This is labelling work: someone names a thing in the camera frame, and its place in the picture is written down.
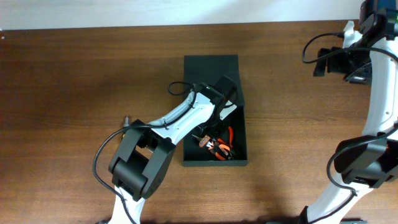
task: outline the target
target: wooden tabletop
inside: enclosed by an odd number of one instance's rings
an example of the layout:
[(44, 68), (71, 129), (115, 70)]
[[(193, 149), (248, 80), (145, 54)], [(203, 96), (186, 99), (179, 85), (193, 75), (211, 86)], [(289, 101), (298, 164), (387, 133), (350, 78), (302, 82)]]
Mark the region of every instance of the wooden tabletop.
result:
[[(238, 54), (249, 164), (182, 167), (182, 144), (143, 221), (220, 222), (294, 217), (329, 181), (338, 143), (361, 135), (370, 87), (313, 78), (306, 42), (346, 21), (4, 31), (0, 40), (0, 222), (94, 223), (115, 195), (93, 177), (94, 154), (125, 115), (145, 122), (175, 108), (167, 85), (184, 55)], [(309, 48), (341, 46), (325, 37)], [(107, 167), (120, 140), (98, 161)], [(346, 217), (398, 223), (398, 182)]]

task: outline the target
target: brown surface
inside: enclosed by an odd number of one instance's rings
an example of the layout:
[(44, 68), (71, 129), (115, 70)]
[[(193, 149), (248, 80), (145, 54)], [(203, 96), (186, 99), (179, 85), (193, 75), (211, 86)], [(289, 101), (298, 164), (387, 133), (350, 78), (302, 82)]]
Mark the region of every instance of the brown surface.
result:
[[(94, 223), (115, 196), (91, 172), (102, 141), (123, 116), (161, 117), (181, 98), (184, 55), (239, 54), (246, 100), (247, 167), (182, 167), (182, 145), (142, 220), (216, 222), (296, 216), (327, 186), (337, 144), (359, 136), (370, 88), (340, 75), (313, 78), (300, 54), (314, 35), (345, 21), (124, 27), (3, 32), (0, 40), (0, 222)], [(312, 46), (341, 45), (324, 38)], [(98, 162), (106, 168), (118, 141)], [(396, 223), (398, 182), (347, 217)]]

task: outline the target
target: white background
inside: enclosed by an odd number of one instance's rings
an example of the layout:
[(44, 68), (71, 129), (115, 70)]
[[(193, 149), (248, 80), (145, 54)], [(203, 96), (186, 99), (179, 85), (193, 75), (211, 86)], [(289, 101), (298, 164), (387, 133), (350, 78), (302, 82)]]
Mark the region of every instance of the white background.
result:
[(358, 19), (363, 0), (0, 0), (0, 28)]

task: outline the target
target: robotic arm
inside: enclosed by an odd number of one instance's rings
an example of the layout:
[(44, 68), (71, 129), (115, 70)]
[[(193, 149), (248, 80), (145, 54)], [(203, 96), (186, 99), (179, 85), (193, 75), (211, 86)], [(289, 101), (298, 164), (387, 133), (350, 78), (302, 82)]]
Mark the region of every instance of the robotic arm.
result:
[[(124, 137), (108, 167), (117, 195), (109, 223), (140, 223), (145, 199), (162, 183), (178, 142), (200, 124), (205, 129), (213, 128), (236, 108), (229, 101), (236, 94), (236, 85), (226, 76), (214, 86), (201, 83), (192, 87), (184, 102), (164, 117), (149, 124), (136, 120), (119, 130), (119, 133), (125, 131)], [(148, 148), (153, 155), (146, 158), (135, 150), (136, 146)], [(93, 171), (98, 177), (95, 163)]]
[[(353, 30), (352, 21), (344, 29), (345, 53), (317, 63), (314, 76), (325, 75), (327, 66), (328, 72), (344, 74), (347, 82), (371, 85), (371, 99), (363, 136), (339, 144), (334, 156), (334, 183), (331, 180), (321, 197), (305, 207), (301, 223), (339, 223), (361, 197), (398, 176), (397, 20), (395, 1), (363, 2), (359, 32)], [(390, 54), (365, 51), (369, 47)], [(318, 56), (336, 51), (342, 50), (321, 49)]]

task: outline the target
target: black box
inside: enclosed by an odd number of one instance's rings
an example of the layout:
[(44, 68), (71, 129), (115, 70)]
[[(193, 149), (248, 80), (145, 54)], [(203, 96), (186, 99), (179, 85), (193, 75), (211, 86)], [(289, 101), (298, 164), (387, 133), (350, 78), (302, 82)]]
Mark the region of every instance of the black box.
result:
[[(184, 57), (184, 81), (188, 83), (204, 82), (214, 85), (218, 79), (226, 75), (232, 78), (238, 88), (237, 108), (229, 114), (223, 124), (231, 126), (234, 132), (234, 148), (238, 155), (235, 160), (218, 160), (207, 148), (200, 148), (192, 134), (200, 135), (200, 129), (193, 129), (183, 140), (183, 166), (246, 166), (248, 152), (246, 145), (246, 128), (244, 123), (244, 98), (239, 78), (237, 55), (195, 55)], [(229, 132), (226, 128), (221, 138), (227, 141)]]

